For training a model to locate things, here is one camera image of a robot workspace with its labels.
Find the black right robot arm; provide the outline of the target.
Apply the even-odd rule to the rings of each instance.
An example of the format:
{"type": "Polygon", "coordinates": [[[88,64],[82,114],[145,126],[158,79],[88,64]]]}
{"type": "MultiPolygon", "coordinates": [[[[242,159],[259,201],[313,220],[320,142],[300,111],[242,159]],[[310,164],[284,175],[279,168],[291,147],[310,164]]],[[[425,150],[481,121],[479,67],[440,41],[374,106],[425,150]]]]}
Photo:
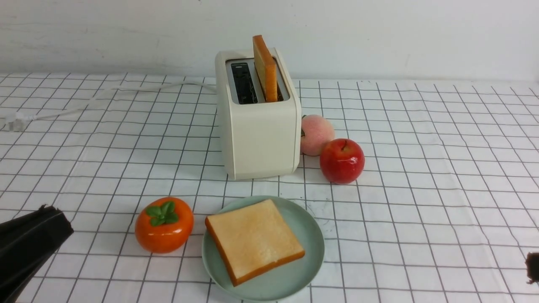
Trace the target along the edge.
{"type": "Polygon", "coordinates": [[[527,254],[525,265],[527,267],[527,284],[534,284],[539,282],[539,253],[529,252],[527,254]]]}

